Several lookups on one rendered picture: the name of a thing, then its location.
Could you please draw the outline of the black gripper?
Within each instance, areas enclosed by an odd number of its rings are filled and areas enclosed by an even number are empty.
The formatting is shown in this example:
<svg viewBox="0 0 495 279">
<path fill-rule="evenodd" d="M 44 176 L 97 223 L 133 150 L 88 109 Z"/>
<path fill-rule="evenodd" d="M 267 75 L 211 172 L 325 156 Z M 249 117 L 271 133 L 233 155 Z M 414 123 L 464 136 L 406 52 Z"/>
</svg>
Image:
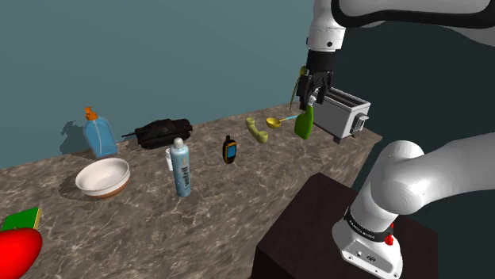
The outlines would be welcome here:
<svg viewBox="0 0 495 279">
<path fill-rule="evenodd" d="M 317 92 L 317 104 L 322 104 L 325 94 L 331 88 L 336 52 L 320 52 L 309 49 L 306 68 L 307 75 L 302 75 L 297 84 L 296 95 L 299 97 L 299 109 L 306 110 L 309 97 L 314 90 L 313 76 L 315 75 L 315 89 Z"/>
</svg>

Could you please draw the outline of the olive green slender tool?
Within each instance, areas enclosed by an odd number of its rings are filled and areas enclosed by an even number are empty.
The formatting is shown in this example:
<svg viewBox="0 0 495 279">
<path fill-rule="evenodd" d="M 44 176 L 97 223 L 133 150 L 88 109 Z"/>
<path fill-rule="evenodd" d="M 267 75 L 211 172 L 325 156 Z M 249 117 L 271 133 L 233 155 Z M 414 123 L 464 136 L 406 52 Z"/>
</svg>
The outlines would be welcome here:
<svg viewBox="0 0 495 279">
<path fill-rule="evenodd" d="M 294 98 L 295 96 L 297 95 L 297 90 L 298 90 L 298 87 L 299 87 L 299 84 L 300 84 L 300 81 L 307 76 L 307 73 L 308 73 L 308 69 L 306 66 L 302 66 L 299 70 L 299 76 L 297 78 L 297 81 L 295 83 L 295 86 L 294 86 L 294 89 L 293 89 L 293 93 L 292 93 L 292 96 L 291 96 L 291 99 L 290 99 L 290 107 L 289 109 L 292 109 L 292 105 L 293 105 L 293 102 L 294 102 Z"/>
</svg>

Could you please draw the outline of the silver toaster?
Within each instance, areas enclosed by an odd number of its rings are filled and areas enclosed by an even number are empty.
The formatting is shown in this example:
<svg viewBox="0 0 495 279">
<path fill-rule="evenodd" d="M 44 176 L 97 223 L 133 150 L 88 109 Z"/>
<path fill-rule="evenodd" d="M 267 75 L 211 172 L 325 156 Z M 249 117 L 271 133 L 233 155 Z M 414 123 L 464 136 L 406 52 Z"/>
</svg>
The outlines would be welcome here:
<svg viewBox="0 0 495 279">
<path fill-rule="evenodd" d="M 340 144 L 347 137 L 359 135 L 369 118 L 369 108 L 368 101 L 332 87 L 321 104 L 313 104 L 313 123 Z"/>
</svg>

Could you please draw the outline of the green spray bottle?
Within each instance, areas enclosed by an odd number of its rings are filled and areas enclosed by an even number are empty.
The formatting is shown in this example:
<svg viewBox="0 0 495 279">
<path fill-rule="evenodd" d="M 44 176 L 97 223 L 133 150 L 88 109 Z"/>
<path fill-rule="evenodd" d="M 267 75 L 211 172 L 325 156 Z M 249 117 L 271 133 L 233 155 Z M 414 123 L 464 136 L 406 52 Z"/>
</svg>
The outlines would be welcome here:
<svg viewBox="0 0 495 279">
<path fill-rule="evenodd" d="M 299 114 L 296 118 L 294 133 L 304 140 L 309 138 L 312 131 L 314 119 L 313 103 L 316 100 L 317 99 L 314 96 L 310 96 L 306 111 L 302 114 Z"/>
</svg>

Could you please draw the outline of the yellow-green phone handset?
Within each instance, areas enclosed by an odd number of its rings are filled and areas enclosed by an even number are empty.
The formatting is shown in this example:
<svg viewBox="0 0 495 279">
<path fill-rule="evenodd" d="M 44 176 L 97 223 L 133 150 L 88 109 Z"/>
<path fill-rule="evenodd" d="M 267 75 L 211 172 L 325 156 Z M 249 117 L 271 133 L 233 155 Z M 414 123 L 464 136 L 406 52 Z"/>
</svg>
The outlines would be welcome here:
<svg viewBox="0 0 495 279">
<path fill-rule="evenodd" d="M 248 117 L 246 119 L 246 127 L 250 134 L 259 142 L 265 143 L 268 139 L 268 133 L 266 131 L 259 131 L 255 126 L 255 119 L 253 117 Z"/>
</svg>

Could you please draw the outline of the black and yellow handheld device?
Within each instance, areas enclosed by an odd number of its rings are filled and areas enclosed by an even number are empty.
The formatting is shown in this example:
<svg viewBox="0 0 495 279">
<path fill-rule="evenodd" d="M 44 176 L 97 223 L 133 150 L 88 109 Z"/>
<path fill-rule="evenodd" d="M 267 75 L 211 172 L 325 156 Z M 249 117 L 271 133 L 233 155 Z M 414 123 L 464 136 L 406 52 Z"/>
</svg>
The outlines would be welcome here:
<svg viewBox="0 0 495 279">
<path fill-rule="evenodd" d="M 226 164 L 233 163 L 236 157 L 237 142 L 227 135 L 222 147 L 222 157 Z"/>
</svg>

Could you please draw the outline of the dark brown robot stand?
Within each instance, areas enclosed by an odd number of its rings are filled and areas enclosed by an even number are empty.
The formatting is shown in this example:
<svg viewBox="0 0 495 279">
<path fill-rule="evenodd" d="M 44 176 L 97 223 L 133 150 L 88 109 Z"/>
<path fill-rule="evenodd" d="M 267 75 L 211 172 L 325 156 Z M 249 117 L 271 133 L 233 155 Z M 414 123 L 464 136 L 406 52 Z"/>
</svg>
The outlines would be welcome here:
<svg viewBox="0 0 495 279">
<path fill-rule="evenodd" d="M 251 279 L 379 279 L 345 262 L 332 238 L 333 224 L 356 195 L 321 173 L 311 176 L 256 246 Z M 400 279 L 439 279 L 435 231 L 399 216 L 394 235 L 403 257 Z"/>
</svg>

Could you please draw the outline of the pale blue spray can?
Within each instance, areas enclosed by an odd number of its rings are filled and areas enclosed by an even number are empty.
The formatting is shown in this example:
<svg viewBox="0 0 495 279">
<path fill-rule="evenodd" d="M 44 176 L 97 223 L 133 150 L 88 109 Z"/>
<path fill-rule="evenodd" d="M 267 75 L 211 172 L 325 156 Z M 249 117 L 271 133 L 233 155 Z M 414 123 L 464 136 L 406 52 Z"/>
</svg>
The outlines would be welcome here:
<svg viewBox="0 0 495 279">
<path fill-rule="evenodd" d="M 189 148 L 182 138 L 174 139 L 170 148 L 171 163 L 175 178 L 175 188 L 179 197 L 188 197 L 190 188 L 190 156 Z"/>
</svg>

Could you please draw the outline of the black toy tank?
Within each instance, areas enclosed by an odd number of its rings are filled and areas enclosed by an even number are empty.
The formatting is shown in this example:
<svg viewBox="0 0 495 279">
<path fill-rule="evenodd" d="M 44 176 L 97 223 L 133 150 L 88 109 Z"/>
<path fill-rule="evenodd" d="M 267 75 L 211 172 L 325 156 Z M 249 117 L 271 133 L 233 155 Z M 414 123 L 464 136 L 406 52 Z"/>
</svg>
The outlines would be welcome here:
<svg viewBox="0 0 495 279">
<path fill-rule="evenodd" d="M 144 149 L 155 149 L 173 144 L 174 139 L 181 138 L 187 140 L 193 126 L 187 119 L 165 119 L 155 120 L 141 128 L 136 128 L 134 132 L 126 136 L 136 136 L 137 143 Z"/>
</svg>

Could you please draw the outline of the blue soap dispenser orange pump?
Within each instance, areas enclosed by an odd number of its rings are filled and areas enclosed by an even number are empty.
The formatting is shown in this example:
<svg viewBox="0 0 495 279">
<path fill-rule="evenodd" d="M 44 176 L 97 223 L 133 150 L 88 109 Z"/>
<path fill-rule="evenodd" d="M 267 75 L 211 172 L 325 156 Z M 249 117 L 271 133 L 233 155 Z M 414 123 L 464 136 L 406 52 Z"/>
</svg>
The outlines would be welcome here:
<svg viewBox="0 0 495 279">
<path fill-rule="evenodd" d="M 109 122 L 98 116 L 92 107 L 85 108 L 86 123 L 83 134 L 97 159 L 117 153 L 117 144 L 113 137 Z"/>
</svg>

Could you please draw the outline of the white bowl with brown base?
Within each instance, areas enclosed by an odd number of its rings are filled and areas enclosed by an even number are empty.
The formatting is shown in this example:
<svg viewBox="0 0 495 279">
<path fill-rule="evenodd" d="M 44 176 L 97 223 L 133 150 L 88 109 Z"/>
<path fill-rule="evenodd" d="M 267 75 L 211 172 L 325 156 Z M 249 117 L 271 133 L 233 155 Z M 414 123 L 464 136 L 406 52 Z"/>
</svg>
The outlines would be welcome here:
<svg viewBox="0 0 495 279">
<path fill-rule="evenodd" d="M 118 195 L 129 179 L 130 168 L 124 159 L 107 158 L 83 168 L 76 176 L 75 185 L 88 197 L 104 199 Z"/>
</svg>

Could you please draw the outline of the green and yellow sponge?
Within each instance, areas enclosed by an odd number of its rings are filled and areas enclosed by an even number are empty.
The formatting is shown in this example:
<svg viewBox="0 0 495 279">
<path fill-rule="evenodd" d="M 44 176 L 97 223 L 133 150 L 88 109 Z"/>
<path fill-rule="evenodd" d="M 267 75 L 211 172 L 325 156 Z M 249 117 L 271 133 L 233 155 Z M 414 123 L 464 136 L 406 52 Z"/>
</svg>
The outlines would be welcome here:
<svg viewBox="0 0 495 279">
<path fill-rule="evenodd" d="M 37 230 L 40 222 L 41 212 L 38 207 L 17 212 L 5 218 L 1 231 L 19 228 L 32 228 Z"/>
</svg>

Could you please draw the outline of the red rounded object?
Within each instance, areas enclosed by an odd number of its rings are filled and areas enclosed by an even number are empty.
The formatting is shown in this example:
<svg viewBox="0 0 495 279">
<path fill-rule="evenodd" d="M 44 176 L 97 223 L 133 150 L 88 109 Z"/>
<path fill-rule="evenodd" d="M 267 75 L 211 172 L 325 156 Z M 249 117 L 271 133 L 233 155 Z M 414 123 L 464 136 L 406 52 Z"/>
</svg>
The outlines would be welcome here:
<svg viewBox="0 0 495 279">
<path fill-rule="evenodd" d="M 36 261 L 43 240 L 38 230 L 0 232 L 0 279 L 20 279 Z"/>
</svg>

